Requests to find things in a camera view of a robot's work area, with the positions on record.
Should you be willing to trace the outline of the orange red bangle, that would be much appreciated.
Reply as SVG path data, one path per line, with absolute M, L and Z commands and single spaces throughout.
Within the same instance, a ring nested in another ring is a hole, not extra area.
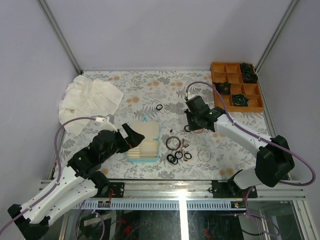
M 200 129 L 200 130 L 194 131 L 194 133 L 195 133 L 195 134 L 201 134 L 201 133 L 203 133 L 204 131 L 205 131 L 205 128 L 202 128 L 202 129 Z

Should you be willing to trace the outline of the black hair tie double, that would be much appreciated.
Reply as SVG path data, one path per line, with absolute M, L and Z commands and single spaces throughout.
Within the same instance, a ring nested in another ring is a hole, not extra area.
M 173 164 L 173 165 L 177 165 L 178 164 L 178 159 L 173 155 L 173 154 L 168 154 L 166 156 L 166 159 L 169 163 Z

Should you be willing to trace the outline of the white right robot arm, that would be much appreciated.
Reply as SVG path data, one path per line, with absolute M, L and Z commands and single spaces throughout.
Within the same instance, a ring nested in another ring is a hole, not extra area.
M 256 185 L 272 188 L 294 168 L 295 163 L 284 137 L 270 137 L 253 131 L 236 122 L 224 109 L 210 108 L 199 95 L 187 99 L 186 105 L 188 109 L 185 114 L 190 131 L 206 129 L 222 134 L 256 158 L 254 167 L 239 170 L 217 187 L 217 190 L 222 190 L 222 196 L 237 198 Z

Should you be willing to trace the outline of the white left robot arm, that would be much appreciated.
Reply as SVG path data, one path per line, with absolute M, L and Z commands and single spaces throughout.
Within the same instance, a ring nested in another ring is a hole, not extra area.
M 56 180 L 26 203 L 9 207 L 9 215 L 26 240 L 41 239 L 58 218 L 80 202 L 109 194 L 110 181 L 100 170 L 102 164 L 114 154 L 137 147 L 145 138 L 126 123 L 122 127 L 127 137 L 115 128 L 101 130 L 73 155 Z

